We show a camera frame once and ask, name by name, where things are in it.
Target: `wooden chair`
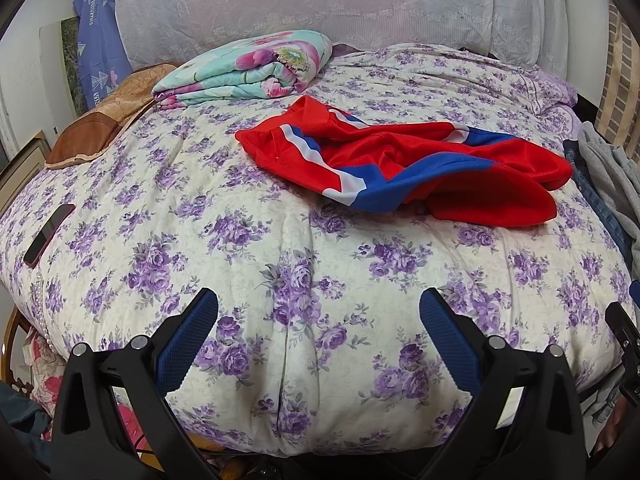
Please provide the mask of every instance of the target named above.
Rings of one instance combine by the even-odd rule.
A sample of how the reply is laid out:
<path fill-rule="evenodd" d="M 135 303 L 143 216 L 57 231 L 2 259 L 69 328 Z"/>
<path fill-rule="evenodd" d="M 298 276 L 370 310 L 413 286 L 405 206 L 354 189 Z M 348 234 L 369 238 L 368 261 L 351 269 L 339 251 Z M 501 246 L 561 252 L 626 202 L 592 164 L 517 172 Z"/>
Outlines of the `wooden chair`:
<path fill-rule="evenodd" d="M 11 370 L 11 353 L 14 348 L 15 334 L 18 328 L 24 330 L 25 333 L 29 333 L 31 325 L 20 313 L 18 308 L 14 306 L 14 310 L 4 330 L 2 348 L 0 348 L 0 381 L 7 383 L 25 397 L 29 397 L 33 391 L 33 385 L 22 382 L 21 378 L 16 379 L 14 372 Z"/>

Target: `bed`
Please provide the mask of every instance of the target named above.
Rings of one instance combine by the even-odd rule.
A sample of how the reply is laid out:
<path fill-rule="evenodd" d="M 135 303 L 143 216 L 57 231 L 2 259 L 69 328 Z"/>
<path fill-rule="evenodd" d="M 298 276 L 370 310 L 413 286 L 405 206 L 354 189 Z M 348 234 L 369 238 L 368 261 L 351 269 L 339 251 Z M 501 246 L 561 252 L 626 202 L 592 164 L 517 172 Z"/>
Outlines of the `bed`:
<path fill-rule="evenodd" d="M 558 153 L 580 125 L 558 78 L 423 44 L 334 58 L 304 93 L 370 124 L 448 120 Z M 218 322 L 167 400 L 190 433 L 281 456 L 446 439 L 469 398 L 420 324 L 428 286 L 513 346 L 562 346 L 579 389 L 619 363 L 603 314 L 633 312 L 630 277 L 572 181 L 532 228 L 350 210 L 265 174 L 234 139 L 298 97 L 151 110 L 102 157 L 26 186 L 0 218 L 0 278 L 52 348 L 119 348 L 207 286 Z M 31 270 L 24 251 L 62 203 L 76 210 Z"/>

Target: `phone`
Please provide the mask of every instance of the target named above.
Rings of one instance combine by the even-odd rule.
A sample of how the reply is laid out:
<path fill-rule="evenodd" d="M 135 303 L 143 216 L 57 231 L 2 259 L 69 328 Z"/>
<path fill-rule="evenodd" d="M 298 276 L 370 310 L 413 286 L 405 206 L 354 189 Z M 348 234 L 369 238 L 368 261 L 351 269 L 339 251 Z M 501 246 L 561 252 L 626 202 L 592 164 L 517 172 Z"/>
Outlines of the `phone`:
<path fill-rule="evenodd" d="M 64 219 L 68 217 L 75 208 L 76 206 L 73 204 L 63 204 L 53 212 L 53 215 L 51 215 L 46 224 L 43 225 L 38 236 L 35 237 L 35 240 L 31 243 L 29 249 L 27 249 L 27 252 L 24 253 L 23 259 L 27 266 L 33 269 L 33 267 L 38 264 L 44 249 L 49 245 L 60 224 L 62 224 Z"/>

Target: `jeans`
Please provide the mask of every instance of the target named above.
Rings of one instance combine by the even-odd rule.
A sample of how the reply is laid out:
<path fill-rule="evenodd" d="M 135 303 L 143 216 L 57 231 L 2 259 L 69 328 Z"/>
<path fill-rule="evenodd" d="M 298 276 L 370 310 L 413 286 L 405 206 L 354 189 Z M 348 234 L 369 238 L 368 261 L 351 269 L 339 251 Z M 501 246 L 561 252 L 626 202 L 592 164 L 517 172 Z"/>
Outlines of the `jeans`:
<path fill-rule="evenodd" d="M 575 185 L 582 193 L 582 196 L 595 211 L 596 215 L 604 225 L 613 241 L 620 249 L 622 257 L 625 260 L 626 268 L 631 270 L 633 264 L 633 258 L 631 256 L 631 245 L 633 240 L 622 228 L 616 217 L 611 212 L 611 209 L 602 201 L 600 196 L 593 189 L 593 182 L 591 181 L 591 175 L 587 165 L 580 155 L 580 149 L 578 148 L 577 140 L 564 140 L 562 142 L 564 147 L 564 158 L 574 168 L 573 180 Z"/>

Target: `folded blanket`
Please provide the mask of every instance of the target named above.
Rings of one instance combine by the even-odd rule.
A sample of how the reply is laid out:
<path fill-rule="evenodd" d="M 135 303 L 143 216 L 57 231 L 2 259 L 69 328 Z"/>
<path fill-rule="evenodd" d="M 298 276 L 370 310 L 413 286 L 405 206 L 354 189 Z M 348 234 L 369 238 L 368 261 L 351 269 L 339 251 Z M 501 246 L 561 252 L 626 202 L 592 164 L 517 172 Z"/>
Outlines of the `folded blanket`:
<path fill-rule="evenodd" d="M 215 99 L 273 98 L 303 91 L 331 56 L 329 38 L 312 30 L 238 40 L 182 65 L 154 87 L 162 109 Z"/>
<path fill-rule="evenodd" d="M 509 134 L 452 123 L 369 126 L 304 96 L 236 139 L 255 163 L 336 202 L 371 212 L 424 200 L 434 217 L 519 227 L 556 216 L 547 190 L 564 158 Z"/>

